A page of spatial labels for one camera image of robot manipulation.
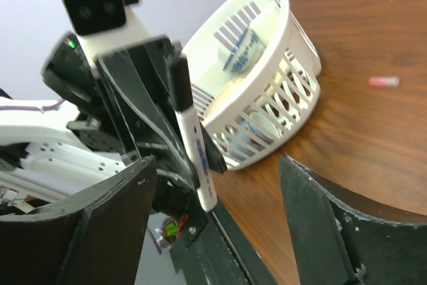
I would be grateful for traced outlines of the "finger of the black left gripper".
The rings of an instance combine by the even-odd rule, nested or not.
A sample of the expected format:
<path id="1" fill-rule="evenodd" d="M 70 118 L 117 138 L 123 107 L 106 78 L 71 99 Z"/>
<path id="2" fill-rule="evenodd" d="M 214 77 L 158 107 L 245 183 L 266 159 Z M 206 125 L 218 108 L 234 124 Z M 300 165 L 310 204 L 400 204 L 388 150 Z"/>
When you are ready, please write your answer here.
<path id="1" fill-rule="evenodd" d="M 227 164 L 222 156 L 222 153 L 215 145 L 209 133 L 203 125 L 201 125 L 201 133 L 205 145 L 205 152 L 209 168 L 219 174 L 223 174 L 228 170 Z"/>

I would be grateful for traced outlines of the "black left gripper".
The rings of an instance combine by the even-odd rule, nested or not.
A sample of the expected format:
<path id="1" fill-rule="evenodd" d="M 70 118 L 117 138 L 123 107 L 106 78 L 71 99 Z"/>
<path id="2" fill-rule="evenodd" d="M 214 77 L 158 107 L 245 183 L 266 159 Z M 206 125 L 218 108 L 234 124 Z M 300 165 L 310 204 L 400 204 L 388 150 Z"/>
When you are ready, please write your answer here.
<path id="1" fill-rule="evenodd" d="M 63 34 L 47 58 L 45 84 L 99 122 L 99 131 L 120 141 L 123 154 L 155 156 L 162 175 L 198 188 L 185 152 L 167 81 L 173 45 L 166 36 L 112 49 L 90 66 L 77 36 Z"/>

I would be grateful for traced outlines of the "white marker with black end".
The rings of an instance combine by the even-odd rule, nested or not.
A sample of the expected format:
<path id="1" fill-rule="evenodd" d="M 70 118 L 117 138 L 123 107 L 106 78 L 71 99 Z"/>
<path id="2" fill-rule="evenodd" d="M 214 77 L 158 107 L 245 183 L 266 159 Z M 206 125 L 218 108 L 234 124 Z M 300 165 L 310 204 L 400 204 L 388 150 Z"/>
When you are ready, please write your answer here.
<path id="1" fill-rule="evenodd" d="M 196 169 L 196 176 L 199 182 L 199 187 L 196 191 L 199 202 L 205 212 L 210 212 L 216 207 L 218 198 L 209 172 L 197 111 L 194 106 L 191 106 L 183 111 L 176 111 L 175 115 L 183 138 L 184 148 Z"/>

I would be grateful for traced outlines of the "small black pen cap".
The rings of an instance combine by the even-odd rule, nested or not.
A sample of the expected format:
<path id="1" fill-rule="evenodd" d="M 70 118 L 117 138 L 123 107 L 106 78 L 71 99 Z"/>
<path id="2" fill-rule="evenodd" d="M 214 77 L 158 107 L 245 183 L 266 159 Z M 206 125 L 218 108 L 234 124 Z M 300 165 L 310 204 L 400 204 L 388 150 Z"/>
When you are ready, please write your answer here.
<path id="1" fill-rule="evenodd" d="M 193 106 L 189 68 L 185 57 L 169 57 L 167 81 L 171 105 L 175 111 L 185 111 Z"/>

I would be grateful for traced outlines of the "small pink red cap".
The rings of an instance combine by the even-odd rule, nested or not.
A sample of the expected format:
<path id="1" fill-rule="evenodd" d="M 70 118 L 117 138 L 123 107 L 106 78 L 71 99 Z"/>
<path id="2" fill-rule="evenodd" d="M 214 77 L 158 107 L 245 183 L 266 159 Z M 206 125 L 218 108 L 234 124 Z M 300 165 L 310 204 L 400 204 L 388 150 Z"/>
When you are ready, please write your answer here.
<path id="1" fill-rule="evenodd" d="M 371 87 L 398 87 L 400 78 L 397 76 L 374 76 L 369 78 L 368 84 Z"/>

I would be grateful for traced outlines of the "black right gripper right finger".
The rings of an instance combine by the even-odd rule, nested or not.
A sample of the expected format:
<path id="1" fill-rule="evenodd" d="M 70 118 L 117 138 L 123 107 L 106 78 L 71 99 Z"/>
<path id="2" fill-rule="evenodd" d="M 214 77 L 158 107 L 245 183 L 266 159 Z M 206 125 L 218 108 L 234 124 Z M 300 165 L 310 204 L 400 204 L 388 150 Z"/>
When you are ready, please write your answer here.
<path id="1" fill-rule="evenodd" d="M 374 201 L 284 154 L 280 186 L 301 284 L 425 284 L 426 216 Z"/>

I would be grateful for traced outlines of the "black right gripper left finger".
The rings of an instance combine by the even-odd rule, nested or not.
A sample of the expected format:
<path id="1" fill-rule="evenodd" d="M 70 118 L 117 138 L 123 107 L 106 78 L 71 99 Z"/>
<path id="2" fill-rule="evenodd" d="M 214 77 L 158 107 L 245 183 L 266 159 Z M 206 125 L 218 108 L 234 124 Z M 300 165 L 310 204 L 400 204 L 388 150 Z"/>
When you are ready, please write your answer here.
<path id="1" fill-rule="evenodd" d="M 134 284 L 157 178 L 153 156 L 23 215 L 1 217 L 2 284 Z"/>

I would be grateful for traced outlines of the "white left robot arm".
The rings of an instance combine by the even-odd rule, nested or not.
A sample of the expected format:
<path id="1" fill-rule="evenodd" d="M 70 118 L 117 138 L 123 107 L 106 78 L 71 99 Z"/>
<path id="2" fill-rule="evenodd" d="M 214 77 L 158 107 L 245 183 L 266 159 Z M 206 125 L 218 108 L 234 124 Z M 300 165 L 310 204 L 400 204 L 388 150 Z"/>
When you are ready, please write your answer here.
<path id="1" fill-rule="evenodd" d="M 86 186 L 116 174 L 123 162 L 106 158 L 153 155 L 161 174 L 193 188 L 167 88 L 171 41 L 157 37 L 105 54 L 94 78 L 75 34 L 48 55 L 41 76 L 59 101 L 23 101 L 1 94 L 1 170 L 51 172 Z"/>

